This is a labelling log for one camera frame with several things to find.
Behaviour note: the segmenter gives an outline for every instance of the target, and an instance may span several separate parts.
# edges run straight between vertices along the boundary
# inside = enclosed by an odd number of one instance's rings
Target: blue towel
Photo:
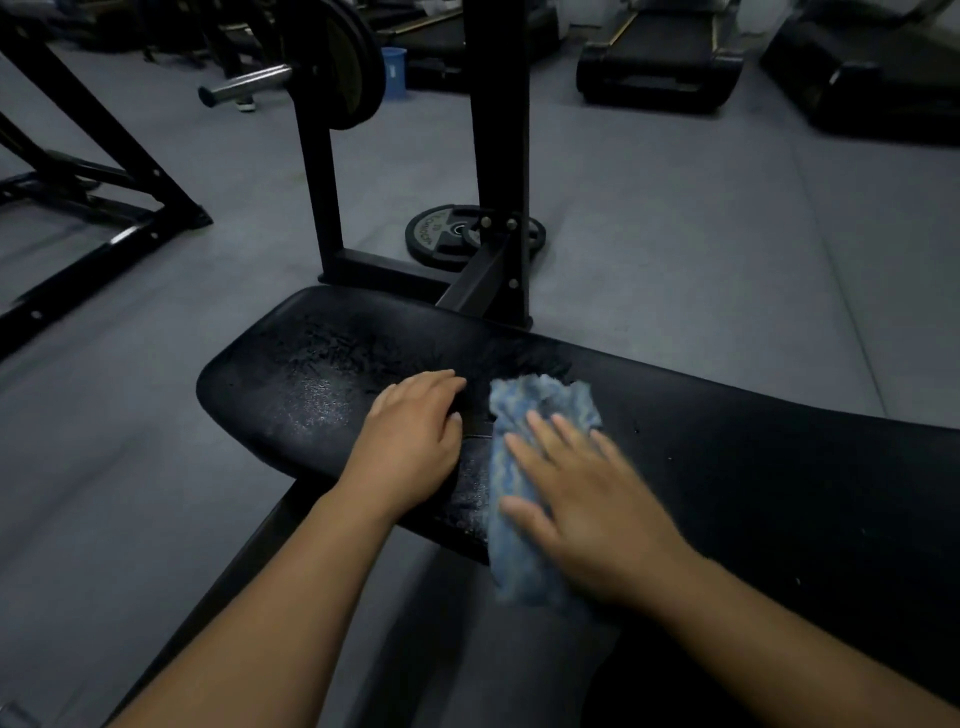
[[[600,414],[590,397],[590,387],[582,381],[567,387],[552,376],[527,375],[492,382],[490,411],[496,421],[490,463],[487,550],[496,594],[503,602],[546,606],[570,617],[590,619],[595,617],[593,605],[573,591],[563,574],[498,507],[502,496],[520,496],[540,503],[549,514],[536,488],[503,442],[507,432],[515,432],[536,446],[526,421],[531,409],[536,409],[544,418],[559,412],[584,432],[600,426]]]

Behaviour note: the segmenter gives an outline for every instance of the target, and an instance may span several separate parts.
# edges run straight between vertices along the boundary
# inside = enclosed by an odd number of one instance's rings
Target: metal frame
[[[312,69],[326,63],[324,34],[312,29],[323,9],[304,0],[279,0],[276,22],[292,72],[287,90],[294,101],[303,165],[310,190],[324,283],[370,288],[529,328],[529,64],[527,2],[474,0],[464,7],[473,144],[480,206],[488,215],[483,246],[459,276],[412,262],[345,247],[336,174],[324,99],[330,83]],[[503,113],[503,109],[516,109]],[[484,251],[495,246],[498,253]]]
[[[34,168],[0,181],[0,206],[32,200],[121,228],[0,313],[0,356],[4,356],[175,235],[212,220],[53,51],[2,9],[0,53],[120,164],[120,168],[110,167],[41,149],[0,114],[0,144]],[[90,194],[101,183],[145,192],[163,207],[153,211]]]

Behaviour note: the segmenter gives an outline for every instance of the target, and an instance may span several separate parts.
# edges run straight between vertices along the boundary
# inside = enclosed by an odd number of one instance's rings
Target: gym equipment
[[[328,129],[352,129],[376,113],[383,99],[386,76],[380,46],[370,28],[344,2],[324,5],[326,28],[325,48],[332,62],[315,64],[328,78],[324,79],[324,125]],[[225,101],[250,96],[256,91],[286,86],[294,79],[294,69],[286,64],[271,66],[237,76],[214,89],[201,86],[200,100],[205,106],[215,107]]]
[[[418,8],[412,2],[403,2],[402,0],[371,2],[354,9],[374,30],[390,28],[426,16],[421,8]],[[269,14],[267,14],[267,22],[273,23]],[[222,26],[222,31],[238,53],[250,56],[257,61],[269,62],[275,60],[264,57],[261,47],[262,36],[264,35],[262,28],[252,28],[248,22],[239,22]]]
[[[140,43],[129,0],[6,0],[2,5],[35,36],[65,38],[108,52],[130,50]]]
[[[462,271],[480,250],[484,211],[476,205],[440,205],[410,221],[404,235],[407,250],[431,268]],[[546,228],[530,218],[530,255],[546,245]]]
[[[407,87],[469,93],[464,12],[443,12],[377,31],[383,45],[407,51]],[[560,48],[557,10],[535,3],[527,18],[530,61]]]
[[[0,114],[0,144],[34,168],[0,181],[0,206],[33,200],[121,229],[9,304],[0,314],[0,355],[6,355],[175,235],[212,220],[43,40],[3,9],[0,53],[120,165],[109,167],[41,149]],[[100,183],[146,192],[163,207],[152,211],[90,194]]]
[[[960,431],[831,412],[528,333],[527,13],[466,5],[482,246],[459,275],[343,246],[323,34],[335,0],[278,0],[328,285],[295,293],[211,361],[210,416],[297,480],[114,711],[256,576],[333,486],[376,395],[424,369],[468,379],[457,471],[402,525],[486,562],[489,382],[591,384],[605,429],[685,536],[787,608],[960,701]]]
[[[131,0],[143,36],[143,58],[156,62],[156,54],[182,57],[197,68],[205,66],[206,48],[198,15],[179,0]]]
[[[733,91],[739,0],[641,0],[618,14],[577,63],[591,103],[706,112]]]
[[[763,68],[827,132],[960,142],[960,51],[926,26],[951,0],[905,15],[849,0],[814,4],[780,27]]]

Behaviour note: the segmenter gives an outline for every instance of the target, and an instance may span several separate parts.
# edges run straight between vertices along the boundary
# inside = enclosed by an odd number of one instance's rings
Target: barbell sleeve
[[[250,96],[256,91],[282,87],[290,81],[293,72],[293,68],[286,63],[281,63],[237,76],[216,88],[201,86],[197,89],[197,93],[200,100],[204,102],[204,106],[213,108],[226,101],[236,101],[244,96]]]

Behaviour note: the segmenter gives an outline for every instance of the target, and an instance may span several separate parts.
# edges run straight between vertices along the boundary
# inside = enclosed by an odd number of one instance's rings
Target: black weight plate
[[[326,15],[330,73],[335,89],[325,100],[327,126],[352,129],[380,108],[387,85],[383,56],[366,21],[343,0],[318,0]]]
[[[476,205],[440,205],[421,212],[406,230],[407,250],[431,268],[462,271],[480,248],[480,217]],[[546,244],[546,229],[530,218],[530,253]]]

